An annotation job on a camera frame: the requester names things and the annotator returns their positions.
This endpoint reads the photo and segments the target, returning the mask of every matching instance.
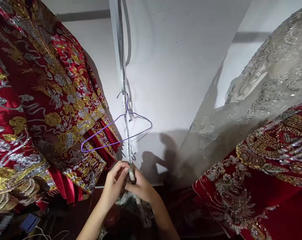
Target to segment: wire hanger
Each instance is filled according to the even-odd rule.
[[[138,136],[139,134],[144,133],[144,132],[146,132],[146,131],[148,131],[149,129],[152,128],[152,122],[151,122],[149,119],[147,119],[146,117],[143,117],[143,116],[141,116],[141,115],[139,115],[139,114],[137,114],[137,113],[135,113],[135,112],[130,112],[130,110],[129,110],[129,95],[128,95],[127,92],[125,92],[125,94],[126,94],[126,97],[125,97],[125,99],[126,99],[125,113],[124,113],[124,114],[121,114],[121,115],[120,115],[119,117],[117,117],[112,123],[108,124],[107,126],[105,126],[104,128],[102,128],[101,130],[99,130],[97,133],[95,133],[94,135],[92,135],[91,137],[89,137],[87,140],[85,140],[85,141],[81,144],[81,151],[82,151],[83,153],[90,152],[90,151],[93,151],[93,150],[98,150],[98,149],[101,149],[101,148],[109,147],[109,146],[111,146],[111,145],[114,145],[114,144],[118,144],[118,143],[124,142],[124,141],[126,141],[126,140],[128,140],[128,139],[130,139],[130,138],[133,138],[133,137],[135,137],[135,136]],[[126,138],[126,139],[124,139],[124,140],[121,140],[121,141],[118,141],[118,142],[115,142],[115,143],[111,143],[111,144],[106,145],[106,146],[102,146],[102,147],[90,149],[90,150],[84,150],[84,149],[83,149],[83,146],[84,146],[84,144],[85,144],[87,141],[89,141],[89,140],[90,140],[91,138],[93,138],[95,135],[97,135],[97,134],[99,134],[100,132],[102,132],[102,131],[103,131],[104,129],[106,129],[107,127],[111,126],[111,125],[112,125],[113,123],[115,123],[120,117],[125,116],[128,112],[129,112],[129,114],[135,114],[135,115],[137,115],[137,116],[139,116],[139,117],[141,117],[141,118],[147,120],[147,121],[151,124],[151,126],[150,126],[149,128],[147,128],[146,130],[143,130],[142,132],[139,132],[138,134],[135,134],[135,135],[133,135],[133,136],[131,136],[131,137],[128,137],[128,138]]]

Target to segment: sheer white veil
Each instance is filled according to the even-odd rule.
[[[302,103],[302,9],[261,45],[234,81],[224,106],[214,109],[213,80],[172,172],[174,187],[190,186],[238,142],[287,108]]]

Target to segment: phone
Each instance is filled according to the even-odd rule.
[[[39,221],[40,221],[39,217],[31,213],[28,213],[28,215],[25,217],[25,219],[23,220],[23,222],[20,224],[19,227],[22,230],[26,231],[27,233],[31,233]]]

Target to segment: red dress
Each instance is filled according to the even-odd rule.
[[[37,0],[1,0],[0,194],[16,191],[19,198],[38,178],[68,203],[92,193],[103,169],[116,161],[117,145],[80,150],[109,124],[105,107],[82,47],[50,10]],[[117,141],[108,127],[85,147]]]
[[[193,190],[169,207],[182,234],[199,236],[211,217],[229,236],[302,239],[302,104],[250,134]]]

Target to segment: hanging garment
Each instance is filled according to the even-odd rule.
[[[215,109],[213,80],[175,160],[176,187],[190,186],[248,134],[302,103],[302,9],[261,45]]]
[[[193,215],[193,234],[201,231],[193,221],[211,216],[229,236],[302,239],[302,104],[249,134],[192,187],[170,211],[189,210],[175,221]]]
[[[106,107],[84,50],[50,10],[38,0],[0,0],[0,194],[18,197],[46,170],[68,203],[92,193],[117,145],[80,147],[109,124]],[[117,141],[110,126],[85,148]]]

